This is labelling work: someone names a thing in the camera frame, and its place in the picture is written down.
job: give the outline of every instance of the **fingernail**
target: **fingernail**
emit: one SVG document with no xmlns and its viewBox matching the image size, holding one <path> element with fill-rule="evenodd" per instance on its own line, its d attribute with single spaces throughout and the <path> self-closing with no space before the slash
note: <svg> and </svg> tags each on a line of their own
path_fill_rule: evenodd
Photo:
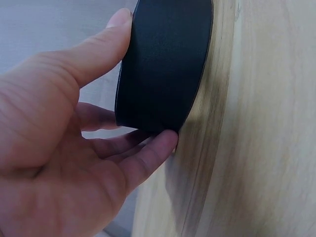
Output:
<svg viewBox="0 0 316 237">
<path fill-rule="evenodd" d="M 106 28 L 122 26 L 131 20 L 132 13 L 130 10 L 127 8 L 122 8 L 111 17 Z"/>
</svg>

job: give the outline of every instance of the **black band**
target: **black band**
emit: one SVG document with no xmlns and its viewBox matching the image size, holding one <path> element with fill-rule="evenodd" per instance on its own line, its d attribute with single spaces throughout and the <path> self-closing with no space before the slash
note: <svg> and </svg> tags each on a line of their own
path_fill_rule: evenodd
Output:
<svg viewBox="0 0 316 237">
<path fill-rule="evenodd" d="M 211 27 L 211 0 L 138 1 L 118 81 L 118 125 L 180 130 L 198 91 Z"/>
</svg>

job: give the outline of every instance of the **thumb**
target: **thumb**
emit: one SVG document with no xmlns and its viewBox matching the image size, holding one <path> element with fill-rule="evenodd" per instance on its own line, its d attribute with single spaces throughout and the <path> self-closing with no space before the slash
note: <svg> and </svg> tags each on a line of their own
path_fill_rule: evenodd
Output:
<svg viewBox="0 0 316 237">
<path fill-rule="evenodd" d="M 30 71 L 35 66 L 34 70 L 43 69 L 45 73 L 49 68 L 50 71 L 55 70 L 53 73 L 57 75 L 66 75 L 64 79 L 67 81 L 75 79 L 81 88 L 120 62 L 129 46 L 131 26 L 132 13 L 123 8 L 112 16 L 102 32 L 69 49 L 39 53 L 11 72 L 19 73 L 22 70 L 25 73 L 26 68 Z"/>
<path fill-rule="evenodd" d="M 68 50 L 71 62 L 83 77 L 78 84 L 83 87 L 115 67 L 127 52 L 132 26 L 132 13 L 123 8 L 109 20 L 104 31 L 86 39 Z"/>
</svg>

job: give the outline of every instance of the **hand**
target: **hand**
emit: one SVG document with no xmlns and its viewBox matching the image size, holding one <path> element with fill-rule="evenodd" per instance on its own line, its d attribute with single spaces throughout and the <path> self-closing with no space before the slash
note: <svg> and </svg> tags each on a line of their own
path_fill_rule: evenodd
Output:
<svg viewBox="0 0 316 237">
<path fill-rule="evenodd" d="M 78 46 L 40 53 L 0 76 L 0 236 L 97 234 L 175 148 L 172 131 L 144 147 L 140 131 L 81 135 L 116 128 L 113 112 L 78 103 L 79 89 L 123 58 L 131 22 L 121 9 Z"/>
</svg>

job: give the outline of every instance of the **wooden panel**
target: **wooden panel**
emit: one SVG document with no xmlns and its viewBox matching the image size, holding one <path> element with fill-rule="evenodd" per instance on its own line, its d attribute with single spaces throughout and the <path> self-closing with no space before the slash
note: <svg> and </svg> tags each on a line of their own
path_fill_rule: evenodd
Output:
<svg viewBox="0 0 316 237">
<path fill-rule="evenodd" d="M 197 99 L 133 236 L 316 236 L 316 0 L 213 4 Z"/>
</svg>

